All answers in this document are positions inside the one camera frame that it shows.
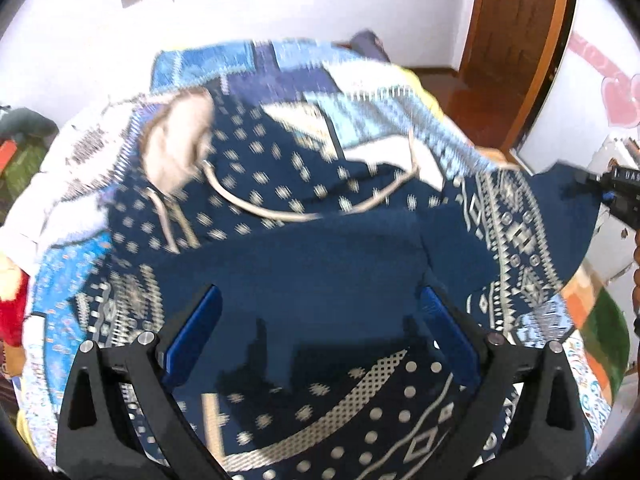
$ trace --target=white wall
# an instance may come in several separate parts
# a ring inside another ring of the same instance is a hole
[[[475,0],[461,0],[460,12],[458,13],[458,32],[456,34],[456,43],[453,47],[451,58],[451,66],[456,70],[460,70],[462,63],[462,55],[465,53],[466,37],[469,34],[469,25],[471,23],[471,14],[474,10]]]
[[[640,73],[640,50],[608,0],[577,0],[573,31],[629,77]],[[556,160],[587,166],[609,134],[638,138],[636,128],[612,127],[602,101],[603,76],[575,52],[564,53],[553,86],[520,159],[533,171]]]
[[[162,48],[245,38],[340,41],[365,27],[382,38],[398,64],[449,66],[461,3],[26,0],[0,40],[0,102],[63,123],[111,88],[146,88],[152,59]]]

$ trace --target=patterned blanket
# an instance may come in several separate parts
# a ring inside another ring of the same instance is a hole
[[[349,149],[406,132],[431,152],[443,176],[472,176],[494,165],[447,125],[437,102],[418,79],[397,66],[364,59],[328,43],[291,40],[236,42],[158,55],[151,94],[109,104],[71,136],[64,129],[58,150],[65,171],[58,173],[56,199],[47,211],[51,234],[38,257],[31,316],[24,326],[28,363],[23,375],[24,411],[40,457],[54,463],[57,414],[66,377],[87,319],[78,319],[67,301],[95,272],[111,249],[107,210],[130,165],[141,125],[181,88],[215,80],[234,95],[282,124],[300,146],[342,157]],[[82,219],[82,226],[58,218]],[[539,345],[558,338],[572,362],[583,410],[597,438],[609,404],[584,354],[580,333],[559,296],[512,320],[514,342]],[[548,323],[544,313],[559,313]],[[484,458],[491,457],[489,452]]]

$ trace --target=door frame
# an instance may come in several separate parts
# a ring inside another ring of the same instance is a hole
[[[469,21],[469,32],[466,34],[465,49],[463,50],[462,61],[460,62],[460,69],[458,70],[460,77],[464,77],[469,61],[471,60],[471,50],[476,40],[476,33],[478,32],[478,19],[480,18],[481,8],[482,0],[474,0],[471,20]]]
[[[551,24],[549,25],[549,32],[546,36],[545,46],[542,48],[538,67],[536,68],[536,72],[531,80],[529,90],[527,90],[524,100],[520,105],[516,118],[513,120],[513,123],[511,123],[507,136],[500,146],[500,151],[503,152],[504,155],[512,162],[515,162],[515,158],[511,155],[511,149],[516,145],[523,134],[525,124],[532,124],[532,119],[534,118],[530,118],[530,116],[534,111],[533,108],[536,105],[536,102],[538,102],[540,108],[542,108],[542,103],[538,97],[540,96],[545,82],[548,81],[549,78],[553,80],[555,75],[553,72],[549,73],[549,71],[552,69],[552,61],[554,60],[556,47],[558,46],[563,29],[562,25],[565,23],[565,18],[568,18],[566,13],[568,2],[569,0],[556,0],[554,3],[554,12],[551,15]],[[536,116],[540,112],[540,108],[534,112]]]
[[[557,47],[562,46],[562,49],[564,50],[564,45],[559,45],[562,29],[566,28],[563,27],[563,25],[566,26],[567,20],[573,19],[573,7],[570,8],[571,12],[567,13],[568,1],[569,0],[555,0],[551,23],[549,25],[549,32],[540,55],[540,60],[538,61],[538,66],[534,72],[529,89],[527,90],[522,104],[518,109],[518,113],[516,114],[513,123],[511,123],[507,136],[500,146],[501,152],[503,152],[507,158],[512,160],[512,162],[514,159],[510,154],[511,148],[513,148],[519,141],[523,133],[523,129],[526,129],[526,125],[530,126],[532,124],[533,119],[535,118],[532,116],[539,113],[544,97],[548,93],[549,78],[553,79],[554,76],[554,67],[552,67],[552,63],[559,62],[559,57],[561,57],[561,53],[560,56],[558,56]],[[460,70],[458,71],[461,78],[464,78],[465,71],[471,60],[473,44],[478,33],[478,21],[481,8],[482,0],[474,0],[471,20],[469,23],[469,32],[466,35],[465,49],[462,54]]]

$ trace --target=wooden floor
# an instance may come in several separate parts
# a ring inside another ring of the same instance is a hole
[[[453,74],[418,74],[423,88],[473,143],[500,148],[513,123],[522,96],[483,79]]]

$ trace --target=wooden door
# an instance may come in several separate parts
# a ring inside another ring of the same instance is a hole
[[[567,0],[476,0],[460,75],[471,88],[504,95],[509,110],[499,139],[516,140],[551,63]]]

